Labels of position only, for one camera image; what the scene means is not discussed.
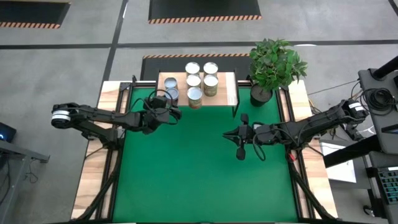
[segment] canned food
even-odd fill
[[[204,79],[204,89],[206,96],[215,96],[217,94],[218,78],[214,75],[207,75]]]
[[[197,76],[197,75],[189,75],[189,76],[187,77],[187,85],[188,85],[188,88],[191,88],[191,87],[198,87],[198,88],[200,88],[200,83],[201,83],[201,79],[200,79],[200,77]]]
[[[192,109],[199,109],[201,107],[201,89],[198,87],[191,87],[187,91],[188,105]]]
[[[196,62],[190,62],[185,66],[185,71],[187,72],[187,76],[189,75],[197,75],[199,76],[200,66]]]
[[[218,66],[214,62],[207,62],[205,66],[203,66],[203,70],[205,71],[205,76],[214,75],[217,77]]]
[[[167,89],[175,88],[178,89],[177,80],[173,77],[168,77],[164,80],[164,87]]]
[[[173,101],[177,101],[178,100],[178,96],[179,96],[179,92],[176,88],[169,88],[166,90],[167,93],[165,93],[166,98],[168,100],[171,100],[170,96],[172,97]]]

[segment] gray floor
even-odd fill
[[[71,0],[60,29],[0,28],[0,45],[110,44],[122,0]],[[388,0],[259,0],[260,21],[149,25],[148,0],[127,5],[119,43],[287,40],[398,39],[398,17]],[[117,49],[110,80],[139,78],[142,57],[157,54],[247,53],[251,47],[174,47]],[[398,52],[398,45],[329,45],[294,47],[308,62],[305,80],[310,99],[327,110],[350,97],[357,72],[379,67]],[[34,164],[36,184],[26,182],[13,223],[67,221],[73,206],[87,141],[78,131],[50,125],[55,103],[95,105],[109,49],[0,50],[0,122],[18,130],[15,143],[51,154],[48,164]],[[372,126],[359,125],[364,136]],[[348,138],[342,130],[338,135]],[[386,223],[362,212],[366,192],[333,189],[340,218]]]

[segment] green mat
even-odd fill
[[[134,90],[132,101],[152,90]],[[114,222],[297,221],[284,147],[263,146],[262,162],[247,145],[246,160],[239,161],[236,145],[222,138],[241,123],[241,113],[250,122],[280,121],[275,96],[255,108],[249,88],[239,94],[235,119],[230,107],[180,107],[178,125],[150,135],[127,132]]]

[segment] can lid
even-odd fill
[[[166,88],[173,88],[177,85],[177,80],[173,77],[168,77],[164,80],[164,86]]]
[[[197,86],[201,82],[200,77],[197,75],[189,75],[187,77],[187,84],[190,86]]]
[[[191,87],[187,91],[187,95],[191,100],[199,100],[202,96],[202,92],[198,87]]]
[[[189,74],[198,73],[199,70],[200,66],[196,62],[190,62],[185,66],[185,71],[188,72]]]
[[[172,95],[173,100],[178,99],[178,90],[176,88],[169,88],[166,91],[167,91],[167,93],[170,93],[170,95]],[[170,96],[167,93],[165,93],[166,98],[170,99]]]
[[[218,66],[216,63],[214,62],[207,62],[205,64],[205,66],[203,66],[203,70],[207,73],[207,74],[214,74],[218,71]]]
[[[218,78],[214,75],[207,75],[204,82],[206,86],[216,86],[218,84]]]

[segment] tin can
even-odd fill
[[[192,109],[199,109],[201,107],[202,91],[198,87],[191,87],[187,91],[188,105]]]
[[[196,62],[190,62],[185,66],[185,71],[187,76],[189,75],[197,75],[199,76],[200,66]]]
[[[218,78],[214,75],[207,75],[203,79],[205,95],[215,96],[217,94]]]
[[[189,75],[189,76],[187,77],[187,85],[188,85],[188,88],[191,88],[191,87],[198,87],[198,88],[200,88],[200,83],[201,83],[201,79],[200,79],[200,77],[197,76],[197,75]]]
[[[179,92],[176,88],[169,88],[166,90],[167,93],[165,93],[165,96],[168,100],[171,101],[170,96],[172,97],[173,101],[177,101],[178,100],[178,96],[179,96]]]
[[[175,88],[178,89],[177,86],[177,79],[173,78],[173,77],[168,77],[164,80],[164,87],[167,89],[169,88]]]
[[[214,75],[217,77],[218,66],[214,62],[207,62],[205,66],[203,66],[203,70],[205,71],[205,76]]]

